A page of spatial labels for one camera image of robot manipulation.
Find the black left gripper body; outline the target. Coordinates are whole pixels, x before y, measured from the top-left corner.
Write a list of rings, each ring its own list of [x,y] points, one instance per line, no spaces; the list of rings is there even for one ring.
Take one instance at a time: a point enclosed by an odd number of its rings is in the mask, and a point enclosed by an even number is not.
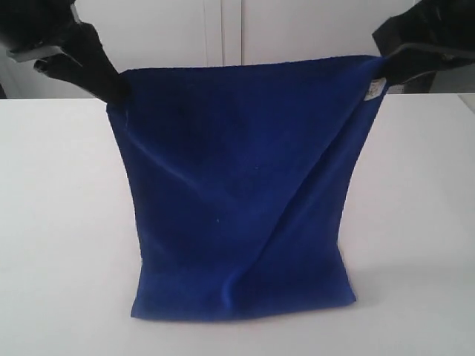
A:
[[[16,62],[64,54],[81,65],[96,49],[96,31],[74,1],[1,0],[1,46]]]

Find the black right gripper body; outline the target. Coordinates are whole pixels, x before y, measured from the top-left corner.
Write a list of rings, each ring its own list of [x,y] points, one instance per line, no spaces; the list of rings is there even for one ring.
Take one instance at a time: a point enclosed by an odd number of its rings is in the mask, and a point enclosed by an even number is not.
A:
[[[373,32],[383,56],[406,50],[474,58],[474,1],[419,1]]]

